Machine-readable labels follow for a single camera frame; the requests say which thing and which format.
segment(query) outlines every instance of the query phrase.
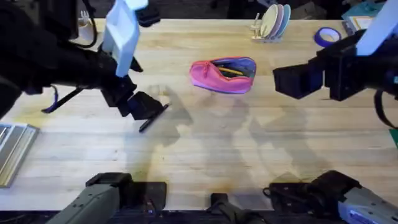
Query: blue plate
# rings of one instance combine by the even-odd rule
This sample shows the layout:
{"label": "blue plate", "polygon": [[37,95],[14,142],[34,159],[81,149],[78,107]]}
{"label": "blue plate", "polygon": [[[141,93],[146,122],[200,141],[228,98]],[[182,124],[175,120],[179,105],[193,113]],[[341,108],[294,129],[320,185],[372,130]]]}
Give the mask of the blue plate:
{"label": "blue plate", "polygon": [[282,19],[282,23],[279,27],[278,32],[275,34],[275,37],[280,37],[284,33],[287,24],[289,23],[290,13],[291,13],[290,5],[288,4],[284,5],[284,18]]}

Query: gray robot arm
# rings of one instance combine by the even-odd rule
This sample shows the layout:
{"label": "gray robot arm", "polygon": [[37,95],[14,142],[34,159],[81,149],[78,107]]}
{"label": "gray robot arm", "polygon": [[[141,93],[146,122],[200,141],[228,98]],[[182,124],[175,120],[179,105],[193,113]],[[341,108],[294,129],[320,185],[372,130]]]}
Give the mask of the gray robot arm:
{"label": "gray robot arm", "polygon": [[119,210],[119,190],[109,184],[86,187],[64,210],[47,224],[101,224]]}
{"label": "gray robot arm", "polygon": [[164,182],[133,182],[130,174],[97,174],[64,210],[47,224],[102,224],[120,209],[145,211],[165,207]]}

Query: white bracket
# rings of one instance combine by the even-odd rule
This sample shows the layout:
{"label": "white bracket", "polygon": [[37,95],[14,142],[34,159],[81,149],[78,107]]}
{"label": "white bracket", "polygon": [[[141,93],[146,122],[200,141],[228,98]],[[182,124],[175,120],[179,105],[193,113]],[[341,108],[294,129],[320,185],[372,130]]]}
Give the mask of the white bracket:
{"label": "white bracket", "polygon": [[136,10],[148,5],[148,0],[116,0],[106,15],[102,50],[118,63],[116,75],[128,74],[139,38]]}

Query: cable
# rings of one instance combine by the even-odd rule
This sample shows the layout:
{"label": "cable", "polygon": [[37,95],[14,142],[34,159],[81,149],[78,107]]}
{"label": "cable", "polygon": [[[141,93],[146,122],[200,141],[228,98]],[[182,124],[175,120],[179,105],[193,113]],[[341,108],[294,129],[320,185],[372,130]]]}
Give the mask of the cable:
{"label": "cable", "polygon": [[6,220],[0,220],[0,223],[6,223],[6,222],[11,222],[11,221],[16,221],[16,220],[18,220],[18,219],[20,219],[20,218],[23,218],[23,217],[25,217],[25,215],[19,215],[19,216],[17,216],[17,217],[8,218],[8,219],[6,219]]}
{"label": "cable", "polygon": [[97,26],[96,26],[95,21],[94,21],[94,13],[95,13],[96,10],[95,10],[95,8],[93,6],[91,6],[89,0],[82,0],[82,1],[83,1],[83,4],[86,6],[86,9],[88,11],[88,15],[90,16],[91,24],[93,25],[93,41],[90,44],[88,44],[88,45],[78,44],[78,43],[72,43],[72,44],[76,45],[78,47],[87,49],[87,48],[90,48],[90,47],[94,46],[95,43],[97,43],[98,31],[97,31]]}
{"label": "cable", "polygon": [[262,193],[263,193],[267,198],[270,198],[270,197],[271,197],[271,195],[270,195],[270,193],[269,193],[269,188],[268,188],[268,187],[264,187],[264,188],[262,189]]}
{"label": "cable", "polygon": [[55,87],[54,85],[51,85],[51,87],[54,89],[54,102],[48,108],[42,109],[43,113],[51,113],[54,110],[54,108],[57,106],[57,103],[58,103],[58,90],[57,90],[57,87]]}

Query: dark floor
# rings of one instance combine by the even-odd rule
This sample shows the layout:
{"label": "dark floor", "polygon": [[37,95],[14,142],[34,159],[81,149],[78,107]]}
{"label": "dark floor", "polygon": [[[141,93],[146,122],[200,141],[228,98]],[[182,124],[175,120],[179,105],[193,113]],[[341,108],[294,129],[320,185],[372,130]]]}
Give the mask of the dark floor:
{"label": "dark floor", "polygon": [[[163,19],[226,19],[230,0],[217,0],[217,7],[212,8],[213,0],[150,0],[155,4]],[[278,3],[285,4],[288,0],[278,0]],[[308,2],[309,0],[289,1],[290,6],[295,7]],[[79,1],[79,9],[84,9],[83,3]],[[96,8],[96,17],[105,17],[112,8],[114,0],[90,0]],[[242,19],[253,19],[257,12],[264,13],[265,7],[256,0],[248,0],[243,9]]]}
{"label": "dark floor", "polygon": [[[58,212],[0,212],[1,224],[44,224]],[[315,219],[308,215],[283,215],[273,211],[261,212],[266,224],[344,224],[342,221]],[[146,215],[142,212],[120,211],[108,224],[230,224],[221,215],[205,211],[163,211]]]}

